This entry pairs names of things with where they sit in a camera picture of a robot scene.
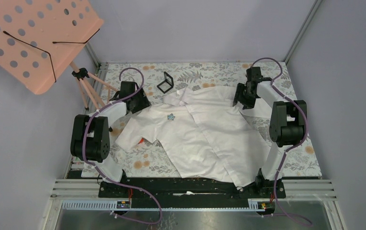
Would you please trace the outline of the pink music stand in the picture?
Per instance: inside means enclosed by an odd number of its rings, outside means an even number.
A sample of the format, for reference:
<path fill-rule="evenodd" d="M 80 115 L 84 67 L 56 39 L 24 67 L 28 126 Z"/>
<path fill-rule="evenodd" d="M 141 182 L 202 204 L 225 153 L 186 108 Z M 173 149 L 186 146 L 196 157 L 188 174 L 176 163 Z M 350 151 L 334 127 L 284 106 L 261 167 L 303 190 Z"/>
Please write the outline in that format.
<path fill-rule="evenodd" d="M 103 26 L 87 0 L 0 0 L 0 67 L 33 94 L 47 92 L 73 69 L 83 101 L 105 105 L 74 60 Z"/>

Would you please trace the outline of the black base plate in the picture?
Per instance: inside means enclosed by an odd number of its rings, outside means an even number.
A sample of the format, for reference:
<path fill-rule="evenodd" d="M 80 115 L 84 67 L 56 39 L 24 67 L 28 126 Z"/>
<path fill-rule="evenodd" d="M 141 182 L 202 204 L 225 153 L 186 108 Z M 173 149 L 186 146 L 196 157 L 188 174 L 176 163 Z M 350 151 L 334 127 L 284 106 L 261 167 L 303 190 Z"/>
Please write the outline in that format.
<path fill-rule="evenodd" d="M 154 178 L 122 175 L 120 185 L 102 182 L 97 176 L 92 180 L 99 198 L 125 198 L 134 209 L 242 209 L 249 208 L 249 200 L 274 202 L 274 197 L 286 198 L 281 180 L 276 189 L 272 182 L 257 180 L 237 188 L 233 183 L 204 178 Z"/>

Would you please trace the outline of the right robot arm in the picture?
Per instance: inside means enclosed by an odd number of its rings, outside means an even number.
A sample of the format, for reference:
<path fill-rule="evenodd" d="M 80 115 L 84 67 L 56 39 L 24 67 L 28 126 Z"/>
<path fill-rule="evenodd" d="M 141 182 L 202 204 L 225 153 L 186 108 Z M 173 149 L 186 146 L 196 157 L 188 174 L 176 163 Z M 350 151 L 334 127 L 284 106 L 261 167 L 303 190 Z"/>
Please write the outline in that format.
<path fill-rule="evenodd" d="M 245 84 L 239 83 L 236 87 L 233 105 L 240 103 L 243 110 L 254 112 L 257 101 L 264 100 L 271 108 L 269 136 L 273 143 L 266 163 L 251 184 L 258 196 L 267 197 L 279 190 L 288 152 L 307 138 L 307 104 L 281 93 L 272 78 L 261 74 L 260 67 L 248 68 L 246 78 Z"/>

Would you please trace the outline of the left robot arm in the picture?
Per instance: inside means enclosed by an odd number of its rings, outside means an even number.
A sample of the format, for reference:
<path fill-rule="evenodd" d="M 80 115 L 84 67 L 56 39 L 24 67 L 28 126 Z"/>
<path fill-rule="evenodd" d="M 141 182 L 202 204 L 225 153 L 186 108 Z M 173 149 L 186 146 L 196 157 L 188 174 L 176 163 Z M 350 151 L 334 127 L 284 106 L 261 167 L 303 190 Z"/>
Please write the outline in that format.
<path fill-rule="evenodd" d="M 105 182 L 111 183 L 110 191 L 117 197 L 128 192 L 128 183 L 122 180 L 123 169 L 109 158 L 112 141 L 110 126 L 128 113 L 136 113 L 150 106 L 143 84 L 122 81 L 121 90 L 103 108 L 89 115 L 74 119 L 70 153 L 93 167 Z"/>

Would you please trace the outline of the white shirt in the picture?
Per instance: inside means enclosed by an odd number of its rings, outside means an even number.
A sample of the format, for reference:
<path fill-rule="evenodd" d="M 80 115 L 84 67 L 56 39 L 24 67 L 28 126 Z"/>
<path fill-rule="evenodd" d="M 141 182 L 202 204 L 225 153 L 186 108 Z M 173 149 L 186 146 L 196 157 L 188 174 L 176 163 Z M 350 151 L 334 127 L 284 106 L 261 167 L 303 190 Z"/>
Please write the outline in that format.
<path fill-rule="evenodd" d="M 184 88 L 128 121 L 116 144 L 131 151 L 144 138 L 159 141 L 183 178 L 200 176 L 244 187 L 255 181 L 272 145 L 253 129 L 238 106 L 235 88 Z M 174 114 L 173 121 L 167 115 Z"/>

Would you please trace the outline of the black brooch box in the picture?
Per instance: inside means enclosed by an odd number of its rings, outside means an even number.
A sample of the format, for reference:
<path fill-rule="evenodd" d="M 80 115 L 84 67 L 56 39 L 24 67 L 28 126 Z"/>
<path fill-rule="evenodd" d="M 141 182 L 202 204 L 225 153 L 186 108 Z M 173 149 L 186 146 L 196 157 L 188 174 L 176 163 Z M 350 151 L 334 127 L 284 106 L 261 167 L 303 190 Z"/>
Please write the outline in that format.
<path fill-rule="evenodd" d="M 163 94 L 166 94 L 174 88 L 174 79 L 169 73 L 167 73 L 165 71 L 163 72 L 163 77 L 164 77 L 163 81 L 160 82 L 156 87 Z"/>

